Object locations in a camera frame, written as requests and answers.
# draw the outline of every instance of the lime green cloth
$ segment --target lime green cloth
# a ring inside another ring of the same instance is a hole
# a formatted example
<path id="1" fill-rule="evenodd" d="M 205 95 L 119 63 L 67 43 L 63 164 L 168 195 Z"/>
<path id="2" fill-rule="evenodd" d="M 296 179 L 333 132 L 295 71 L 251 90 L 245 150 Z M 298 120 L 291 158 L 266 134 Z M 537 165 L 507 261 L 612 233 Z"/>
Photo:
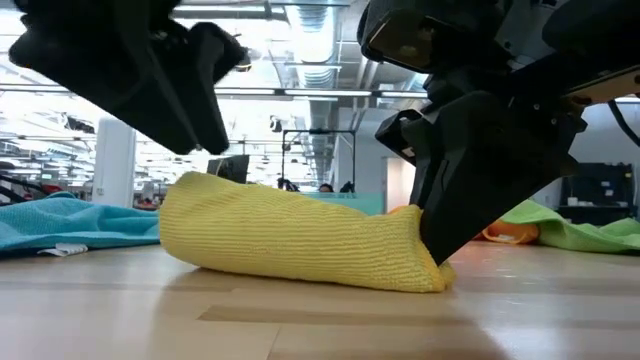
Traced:
<path id="1" fill-rule="evenodd" d="M 502 220 L 511 224 L 537 224 L 539 242 L 567 250 L 621 253 L 640 250 L 640 223 L 619 220 L 606 226 L 568 223 L 555 211 L 527 200 L 506 213 Z"/>

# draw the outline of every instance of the yellow towel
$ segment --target yellow towel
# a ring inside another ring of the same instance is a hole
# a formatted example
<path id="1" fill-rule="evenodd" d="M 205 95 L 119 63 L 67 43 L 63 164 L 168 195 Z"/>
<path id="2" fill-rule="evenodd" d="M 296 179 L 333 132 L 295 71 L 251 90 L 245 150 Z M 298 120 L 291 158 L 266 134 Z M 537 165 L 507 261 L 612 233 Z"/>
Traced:
<path id="1" fill-rule="evenodd" d="M 160 242 L 174 257 L 225 272 L 407 292 L 440 292 L 419 237 L 420 209 L 367 216 L 301 194 L 187 173 L 160 210 Z"/>

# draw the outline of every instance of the desk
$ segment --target desk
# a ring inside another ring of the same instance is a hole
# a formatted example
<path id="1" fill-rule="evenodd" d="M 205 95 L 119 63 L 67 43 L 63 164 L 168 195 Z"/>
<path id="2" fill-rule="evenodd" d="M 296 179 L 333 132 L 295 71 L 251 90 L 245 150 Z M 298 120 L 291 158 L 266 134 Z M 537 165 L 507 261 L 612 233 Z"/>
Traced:
<path id="1" fill-rule="evenodd" d="M 0 262 L 7 360 L 638 359 L 640 259 L 471 243 L 443 294 L 196 269 L 159 247 Z"/>

